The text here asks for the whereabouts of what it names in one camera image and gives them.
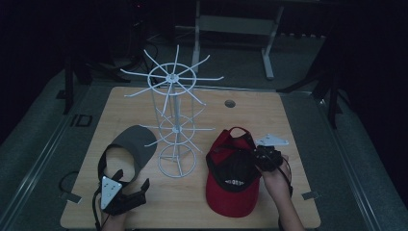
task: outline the human hand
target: human hand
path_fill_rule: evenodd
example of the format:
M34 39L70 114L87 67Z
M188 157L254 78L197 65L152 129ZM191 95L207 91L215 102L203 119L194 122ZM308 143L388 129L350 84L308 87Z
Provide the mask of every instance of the human hand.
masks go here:
M99 207L101 213L101 228L102 231L124 231L125 230L125 220L127 212L121 215L112 216L102 211Z
M258 168L264 178L265 187L275 202L277 200L291 199L291 193L287 182L287 179L291 179L291 172L288 166L289 157L287 155L282 155L282 157L285 159L280 166L282 172L279 171L279 169L274 171L262 171Z

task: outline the floor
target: floor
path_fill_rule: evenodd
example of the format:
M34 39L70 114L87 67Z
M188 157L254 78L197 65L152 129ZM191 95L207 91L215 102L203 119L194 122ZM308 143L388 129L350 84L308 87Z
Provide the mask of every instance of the floor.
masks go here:
M179 62L190 64L189 38L189 32L180 32L176 42L152 35L146 50L157 52L158 63L172 62L180 44ZM265 78L258 41L244 48L209 39L202 43L201 58L211 57L198 74L225 77L206 83L207 88L282 89L305 77L323 42L324 38L278 37L270 54L276 77L270 81ZM131 78L125 84L98 72L93 76L90 86L75 84L75 104L67 115L63 115L64 101L56 99L64 88L64 73L55 76L0 147L0 182L7 186L0 196L2 230L66 230L60 226L64 190L72 187L75 174L70 172L81 167L111 88L146 86L142 77L123 75ZM310 94L314 84L281 94L310 186L319 195L321 226L313 230L406 230L406 208L357 115L339 100L342 113L336 115L338 128L333 129L325 103ZM79 115L92 116L92 123L77 126L74 119Z

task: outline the cap embroidery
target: cap embroidery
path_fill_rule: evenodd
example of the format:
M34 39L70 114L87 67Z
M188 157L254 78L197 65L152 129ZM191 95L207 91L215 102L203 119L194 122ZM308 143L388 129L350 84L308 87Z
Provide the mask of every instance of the cap embroidery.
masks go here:
M245 184L245 182L239 181L239 180L226 180L225 183L229 185L235 185L235 186L241 186Z

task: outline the cap brim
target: cap brim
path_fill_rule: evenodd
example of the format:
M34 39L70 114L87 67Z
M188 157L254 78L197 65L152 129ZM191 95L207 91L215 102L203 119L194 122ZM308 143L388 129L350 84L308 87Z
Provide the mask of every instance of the cap brim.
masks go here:
M207 177L206 198L210 208L216 213L230 217L248 216L255 208L259 194L259 178L241 192L228 192L220 187L209 172Z

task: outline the wooden table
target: wooden table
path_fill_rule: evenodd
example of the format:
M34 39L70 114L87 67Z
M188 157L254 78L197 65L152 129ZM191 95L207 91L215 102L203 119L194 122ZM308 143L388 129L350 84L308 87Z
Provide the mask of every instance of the wooden table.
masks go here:
M142 89L117 87L111 92L104 112L89 145L89 150L75 182L73 193L82 196L79 204L67 202L61 225L65 228L94 228L91 199L97 188L97 163L106 146L126 128L143 124L157 125L150 92L135 97L125 94ZM210 209L205 198L207 165L205 156L216 137L223 129L242 126L249 130L254 140L270 133L289 141L289 145L277 149L289 156L293 172L293 204L308 228L320 225L319 213L313 199L304 200L303 193L310 186L294 142L280 96L275 92L246 90L194 90L194 95L207 104L195 119L197 127L216 128L199 131L193 137L197 161L193 172L182 178L170 178L158 168L158 153L166 146L159 142L157 151L138 179L126 188L130 193L140 189L146 178L150 189L146 193L147 203L129 212L126 227L129 228L273 228L277 227L277 210L261 182L260 195L255 210L245 218L223 217ZM160 104L164 97L155 97ZM226 100L234 100L236 106L228 108ZM157 138L157 129L151 129ZM124 168L125 177L132 176L130 155L113 151L108 155L108 171Z

